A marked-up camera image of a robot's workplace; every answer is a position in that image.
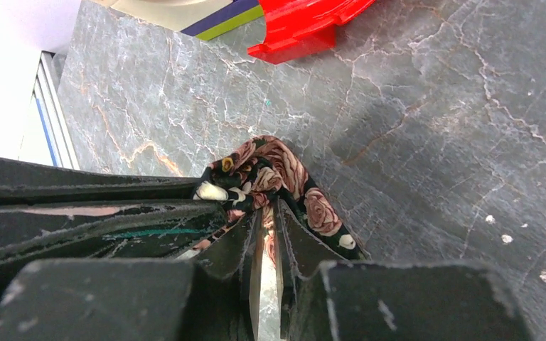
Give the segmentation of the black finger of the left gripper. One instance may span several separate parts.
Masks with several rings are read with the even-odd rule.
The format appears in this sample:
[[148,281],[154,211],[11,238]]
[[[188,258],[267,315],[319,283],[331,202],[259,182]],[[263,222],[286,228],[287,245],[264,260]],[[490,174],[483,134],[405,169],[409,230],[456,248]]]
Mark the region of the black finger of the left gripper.
[[218,204],[191,200],[0,208],[0,300],[16,274],[37,259],[175,257],[226,221]]
[[0,158],[0,205],[189,199],[198,178],[112,175]]

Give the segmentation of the black pink floral tie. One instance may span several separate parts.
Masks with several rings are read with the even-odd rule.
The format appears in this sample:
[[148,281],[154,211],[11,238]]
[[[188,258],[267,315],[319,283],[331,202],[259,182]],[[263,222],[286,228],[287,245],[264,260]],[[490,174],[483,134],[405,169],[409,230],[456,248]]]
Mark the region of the black pink floral tie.
[[349,260],[367,258],[304,164],[275,136],[253,137],[230,155],[213,161],[203,171],[192,198],[217,201],[227,213],[227,223],[193,246],[195,251],[208,248],[257,210],[263,211],[266,241],[271,242],[272,204],[281,199],[299,224],[335,253]]

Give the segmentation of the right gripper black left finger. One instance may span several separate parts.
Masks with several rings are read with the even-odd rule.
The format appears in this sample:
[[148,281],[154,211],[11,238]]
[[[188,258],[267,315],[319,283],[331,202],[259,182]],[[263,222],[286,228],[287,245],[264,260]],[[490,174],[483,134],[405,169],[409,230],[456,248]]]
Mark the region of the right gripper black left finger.
[[257,217],[166,258],[27,263],[0,300],[0,340],[253,340]]

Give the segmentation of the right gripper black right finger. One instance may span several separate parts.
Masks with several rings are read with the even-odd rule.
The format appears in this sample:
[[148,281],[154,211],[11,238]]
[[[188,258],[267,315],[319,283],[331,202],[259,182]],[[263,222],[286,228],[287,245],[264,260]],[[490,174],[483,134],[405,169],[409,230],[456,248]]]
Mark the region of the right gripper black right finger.
[[285,340],[531,340],[518,302],[475,261],[346,261],[274,204]]

